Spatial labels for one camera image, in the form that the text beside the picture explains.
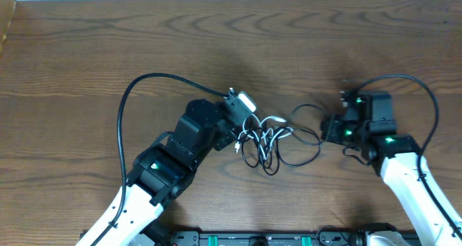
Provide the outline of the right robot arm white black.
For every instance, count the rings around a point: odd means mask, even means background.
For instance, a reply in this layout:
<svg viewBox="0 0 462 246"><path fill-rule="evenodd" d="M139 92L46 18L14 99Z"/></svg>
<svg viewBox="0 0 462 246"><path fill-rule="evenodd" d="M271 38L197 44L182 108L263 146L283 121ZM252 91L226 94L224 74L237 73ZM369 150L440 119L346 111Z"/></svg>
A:
<svg viewBox="0 0 462 246"><path fill-rule="evenodd" d="M324 141L360 151L393 191L422 245L460 245L461 217L432 176L421 148L409 134L399 134L393 100L386 91L344 93L345 113L321 123Z"/></svg>

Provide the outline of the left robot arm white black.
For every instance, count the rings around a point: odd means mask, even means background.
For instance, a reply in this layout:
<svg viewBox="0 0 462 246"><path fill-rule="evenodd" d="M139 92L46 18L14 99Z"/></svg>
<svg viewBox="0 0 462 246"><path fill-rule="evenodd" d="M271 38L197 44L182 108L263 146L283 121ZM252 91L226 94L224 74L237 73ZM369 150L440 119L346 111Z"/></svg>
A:
<svg viewBox="0 0 462 246"><path fill-rule="evenodd" d="M79 245L128 245L192 183L212 149L237 140L255 111L256 104L244 92L230 92L217 103L190 101L167 143L151 145L134 160L126 185Z"/></svg>

